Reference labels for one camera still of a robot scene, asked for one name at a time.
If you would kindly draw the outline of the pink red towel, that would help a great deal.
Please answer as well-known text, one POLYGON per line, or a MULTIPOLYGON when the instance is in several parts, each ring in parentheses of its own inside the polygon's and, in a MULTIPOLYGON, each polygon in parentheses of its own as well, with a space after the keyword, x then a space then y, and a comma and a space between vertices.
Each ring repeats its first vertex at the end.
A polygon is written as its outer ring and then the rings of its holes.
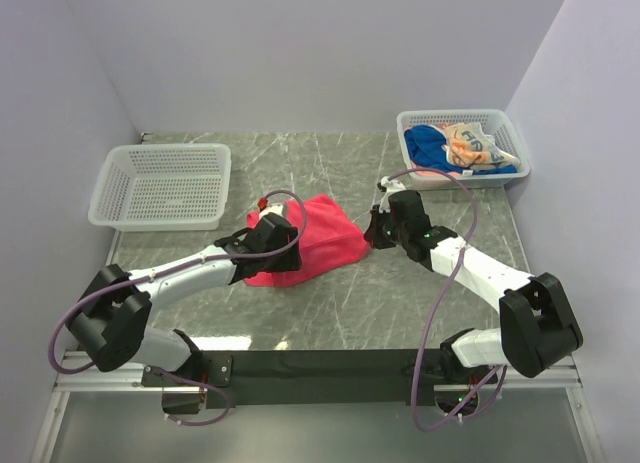
POLYGON ((319 194, 304 202, 307 226, 300 239, 300 270, 259 272, 246 278, 251 287, 287 288, 364 258, 369 244, 363 232, 329 196, 319 194))

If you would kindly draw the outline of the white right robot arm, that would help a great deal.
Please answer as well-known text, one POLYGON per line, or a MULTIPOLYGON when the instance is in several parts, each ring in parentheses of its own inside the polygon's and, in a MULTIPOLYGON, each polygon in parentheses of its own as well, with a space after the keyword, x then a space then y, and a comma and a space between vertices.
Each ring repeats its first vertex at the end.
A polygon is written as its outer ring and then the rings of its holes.
POLYGON ((401 247, 410 260, 452 278, 498 314, 498 327, 465 330, 442 343, 440 369, 449 381, 462 382, 475 367, 493 365, 509 365, 534 378, 584 343, 557 277, 508 267, 455 231, 433 225, 413 190, 395 192, 374 205, 364 239, 375 249, 401 247))

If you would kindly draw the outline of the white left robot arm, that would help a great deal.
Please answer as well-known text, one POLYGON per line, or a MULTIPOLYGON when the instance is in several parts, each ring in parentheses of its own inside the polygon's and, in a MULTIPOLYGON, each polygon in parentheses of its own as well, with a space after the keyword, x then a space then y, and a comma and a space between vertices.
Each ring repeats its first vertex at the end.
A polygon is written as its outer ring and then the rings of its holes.
POLYGON ((150 317, 199 292, 260 272, 299 270, 299 239, 299 230, 288 220, 269 213, 253 228, 156 268, 125 271, 107 266, 63 324, 102 372, 135 362, 165 370, 177 384, 191 384, 201 372, 201 350, 182 330, 152 327, 150 317))

